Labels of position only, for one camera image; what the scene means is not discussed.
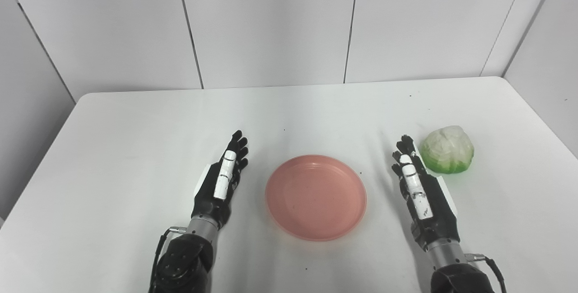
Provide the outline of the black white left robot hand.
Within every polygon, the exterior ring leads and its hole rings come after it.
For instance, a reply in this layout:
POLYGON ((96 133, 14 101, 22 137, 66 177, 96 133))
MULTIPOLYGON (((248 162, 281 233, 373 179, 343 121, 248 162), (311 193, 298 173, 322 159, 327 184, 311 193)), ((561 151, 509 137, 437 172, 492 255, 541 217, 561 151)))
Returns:
POLYGON ((248 165, 248 140, 241 130, 233 133, 223 155, 201 176, 192 217, 209 217, 221 229, 231 216, 231 201, 240 175, 248 165))

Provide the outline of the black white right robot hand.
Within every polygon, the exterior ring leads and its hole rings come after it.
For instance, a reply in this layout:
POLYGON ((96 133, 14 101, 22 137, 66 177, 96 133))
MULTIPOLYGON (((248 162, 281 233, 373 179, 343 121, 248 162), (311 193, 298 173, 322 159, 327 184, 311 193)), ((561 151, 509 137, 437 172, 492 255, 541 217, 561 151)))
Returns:
POLYGON ((399 179, 399 189, 411 216, 413 239, 424 251, 439 240, 459 243, 456 205, 444 178, 427 171, 409 135, 403 135, 396 148, 392 170, 399 179))

